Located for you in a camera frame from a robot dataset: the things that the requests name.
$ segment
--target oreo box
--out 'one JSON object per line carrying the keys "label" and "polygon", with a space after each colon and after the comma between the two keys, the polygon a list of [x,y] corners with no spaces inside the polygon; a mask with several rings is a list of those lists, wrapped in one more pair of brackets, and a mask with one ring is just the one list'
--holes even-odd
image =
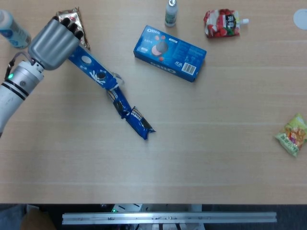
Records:
{"label": "oreo box", "polygon": [[136,58],[192,82],[207,51],[147,25],[133,53]]}

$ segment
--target barcode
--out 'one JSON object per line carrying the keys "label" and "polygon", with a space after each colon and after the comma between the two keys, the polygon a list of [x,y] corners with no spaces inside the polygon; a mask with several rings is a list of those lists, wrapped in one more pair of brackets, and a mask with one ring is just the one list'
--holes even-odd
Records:
{"label": "barcode", "polygon": [[186,72],[188,74],[193,75],[196,67],[193,65],[188,64],[187,62],[184,63],[181,71]]}

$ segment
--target juice pouch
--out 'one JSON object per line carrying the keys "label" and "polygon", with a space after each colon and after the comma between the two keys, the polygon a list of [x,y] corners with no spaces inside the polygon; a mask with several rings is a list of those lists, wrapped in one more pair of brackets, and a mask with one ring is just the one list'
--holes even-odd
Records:
{"label": "juice pouch", "polygon": [[240,35],[240,25],[249,23],[248,19],[239,20],[238,11],[229,9],[207,11],[203,20],[207,37]]}

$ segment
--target small plastic bottle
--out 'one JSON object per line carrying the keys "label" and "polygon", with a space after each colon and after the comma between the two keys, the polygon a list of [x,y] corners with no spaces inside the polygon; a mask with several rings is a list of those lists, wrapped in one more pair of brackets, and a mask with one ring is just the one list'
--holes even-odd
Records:
{"label": "small plastic bottle", "polygon": [[0,34],[18,49],[26,48],[31,42],[30,34],[23,29],[8,11],[0,9]]}
{"label": "small plastic bottle", "polygon": [[165,25],[174,26],[176,24],[178,12],[177,0],[167,0],[166,10],[165,10]]}

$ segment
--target white object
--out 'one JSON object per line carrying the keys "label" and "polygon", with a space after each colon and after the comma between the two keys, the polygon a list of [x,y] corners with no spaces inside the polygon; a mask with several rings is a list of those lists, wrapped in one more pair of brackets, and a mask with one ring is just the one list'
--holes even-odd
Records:
{"label": "white object", "polygon": [[299,9],[293,16],[294,24],[302,29],[307,30],[307,9]]}
{"label": "white object", "polygon": [[88,57],[88,56],[82,56],[82,57],[81,57],[81,60],[82,60],[85,64],[88,64],[88,65],[92,63],[91,58]]}
{"label": "white object", "polygon": [[18,49],[26,48],[31,42],[30,34],[15,21],[10,12],[5,10],[0,10],[0,34]]}
{"label": "white object", "polygon": [[166,10],[165,10],[165,25],[174,26],[176,24],[178,12],[177,0],[167,0]]}
{"label": "white object", "polygon": [[241,25],[245,25],[245,24],[248,24],[249,23],[249,19],[248,18],[244,18],[240,21],[240,24]]}

